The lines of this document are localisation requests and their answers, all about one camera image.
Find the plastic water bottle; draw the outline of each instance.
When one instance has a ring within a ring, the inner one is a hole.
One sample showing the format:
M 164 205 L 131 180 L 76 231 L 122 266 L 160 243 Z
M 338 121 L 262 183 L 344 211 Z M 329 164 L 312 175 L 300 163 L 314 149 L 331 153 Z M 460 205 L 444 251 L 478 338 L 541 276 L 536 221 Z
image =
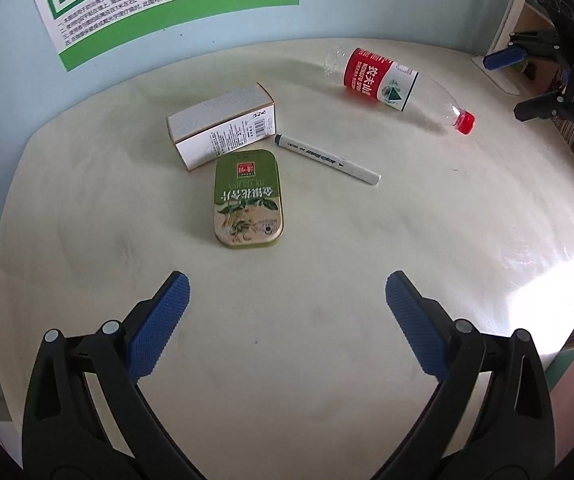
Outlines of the plastic water bottle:
M 396 110 L 414 106 L 430 120 L 453 126 L 461 134 L 474 127 L 475 117 L 433 79 L 369 50 L 338 46 L 327 54 L 324 72 L 342 76 L 348 88 Z

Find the bottle label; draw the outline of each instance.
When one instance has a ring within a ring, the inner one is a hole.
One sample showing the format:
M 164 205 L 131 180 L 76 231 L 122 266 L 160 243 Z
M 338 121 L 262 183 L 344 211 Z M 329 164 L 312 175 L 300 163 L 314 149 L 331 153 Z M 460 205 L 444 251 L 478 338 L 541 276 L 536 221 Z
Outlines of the bottle label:
M 344 85 L 402 111 L 417 77 L 416 70 L 357 48 L 347 63 Z

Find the white table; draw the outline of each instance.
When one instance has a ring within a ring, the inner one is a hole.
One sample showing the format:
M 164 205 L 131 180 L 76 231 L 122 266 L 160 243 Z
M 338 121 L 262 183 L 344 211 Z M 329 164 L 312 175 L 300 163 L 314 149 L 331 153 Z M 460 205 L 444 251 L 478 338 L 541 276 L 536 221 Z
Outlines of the white table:
M 541 354 L 560 349 L 574 326 L 570 150 L 548 121 L 516 121 L 518 99 L 467 54 L 359 43 L 450 89 L 476 115 L 473 133 L 334 86 L 321 73 L 332 40 L 184 60 L 36 132 L 0 225 L 0 378 L 18 426 L 46 330 L 122 319 L 176 269 L 190 277 L 190 307 L 140 386 L 209 479 L 375 473 L 435 386 L 385 303 L 395 270 L 453 319 L 501 335 L 523 327 Z M 213 233 L 215 164 L 188 173 L 165 118 L 255 81 L 276 101 L 279 133 L 383 176 L 368 186 L 273 139 L 254 144 L 278 160 L 285 231 L 273 247 L 233 251 Z

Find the metal tin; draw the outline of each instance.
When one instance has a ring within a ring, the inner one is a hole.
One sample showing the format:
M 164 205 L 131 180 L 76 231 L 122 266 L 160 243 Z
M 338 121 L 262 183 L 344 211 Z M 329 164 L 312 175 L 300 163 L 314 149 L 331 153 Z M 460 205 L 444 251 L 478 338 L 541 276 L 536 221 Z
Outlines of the metal tin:
M 232 248 L 262 247 L 282 234 L 278 163 L 272 152 L 223 155 L 216 164 L 214 231 Z

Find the wall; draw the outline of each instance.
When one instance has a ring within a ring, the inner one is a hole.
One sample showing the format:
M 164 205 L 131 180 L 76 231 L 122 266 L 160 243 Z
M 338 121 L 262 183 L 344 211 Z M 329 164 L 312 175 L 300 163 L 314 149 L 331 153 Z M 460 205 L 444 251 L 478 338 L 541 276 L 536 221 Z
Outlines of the wall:
M 199 54 L 260 41 L 391 38 L 483 53 L 508 0 L 300 0 L 161 30 L 67 73 L 33 0 L 0 0 L 0 215 L 22 150 L 55 115 L 113 84 Z

